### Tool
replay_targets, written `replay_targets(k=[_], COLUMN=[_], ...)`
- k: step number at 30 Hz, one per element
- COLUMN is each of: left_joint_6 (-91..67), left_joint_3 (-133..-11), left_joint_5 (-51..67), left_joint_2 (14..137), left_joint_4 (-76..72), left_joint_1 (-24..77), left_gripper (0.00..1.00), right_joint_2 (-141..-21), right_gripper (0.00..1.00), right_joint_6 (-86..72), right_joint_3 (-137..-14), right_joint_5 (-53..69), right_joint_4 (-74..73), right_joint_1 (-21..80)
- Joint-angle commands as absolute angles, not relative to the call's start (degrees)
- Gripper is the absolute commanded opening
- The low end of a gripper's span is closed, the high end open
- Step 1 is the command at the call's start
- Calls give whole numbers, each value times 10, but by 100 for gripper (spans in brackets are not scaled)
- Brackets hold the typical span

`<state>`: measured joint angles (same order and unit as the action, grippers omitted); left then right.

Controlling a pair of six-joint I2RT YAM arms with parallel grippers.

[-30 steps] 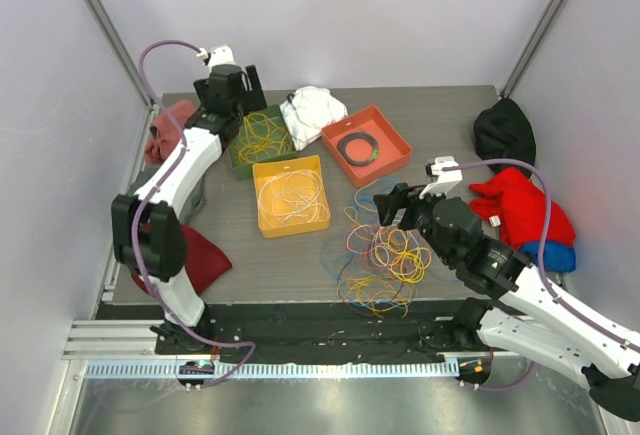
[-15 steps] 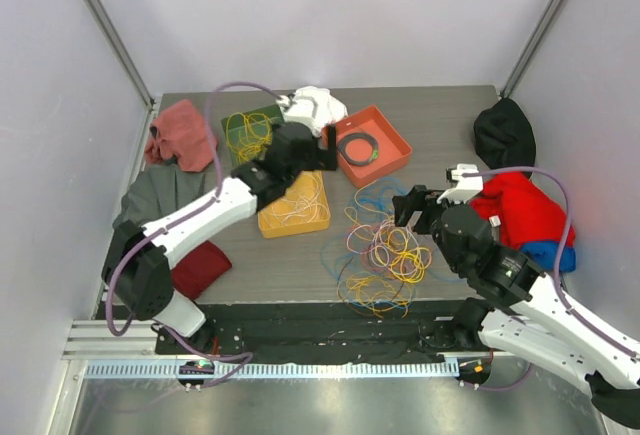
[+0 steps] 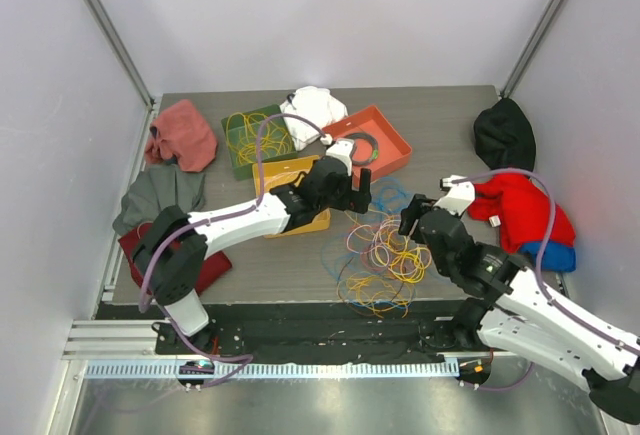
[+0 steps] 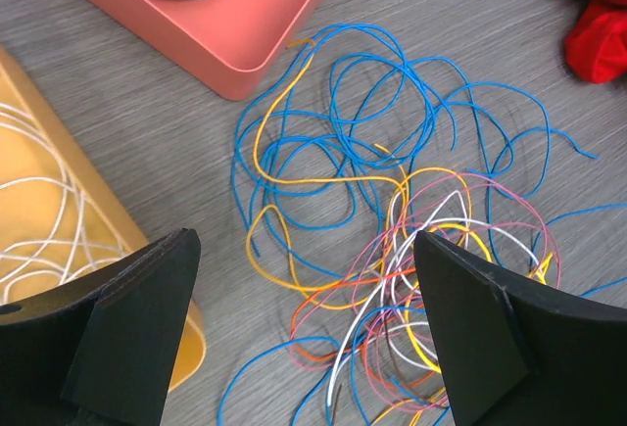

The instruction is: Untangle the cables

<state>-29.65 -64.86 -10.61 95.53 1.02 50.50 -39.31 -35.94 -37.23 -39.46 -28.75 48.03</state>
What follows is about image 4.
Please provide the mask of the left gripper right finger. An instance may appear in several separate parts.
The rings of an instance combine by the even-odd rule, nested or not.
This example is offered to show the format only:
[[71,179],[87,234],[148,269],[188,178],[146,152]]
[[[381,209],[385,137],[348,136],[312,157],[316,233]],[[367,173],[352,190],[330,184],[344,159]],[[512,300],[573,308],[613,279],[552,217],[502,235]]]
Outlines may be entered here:
[[419,289],[457,425],[623,425],[626,311],[414,240]]

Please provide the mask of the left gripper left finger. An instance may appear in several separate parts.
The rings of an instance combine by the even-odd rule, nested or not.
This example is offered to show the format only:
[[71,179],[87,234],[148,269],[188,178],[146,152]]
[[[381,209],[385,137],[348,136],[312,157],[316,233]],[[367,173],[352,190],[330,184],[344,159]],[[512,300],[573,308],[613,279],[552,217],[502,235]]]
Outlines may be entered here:
[[200,256],[178,229],[2,306],[2,424],[160,424]]

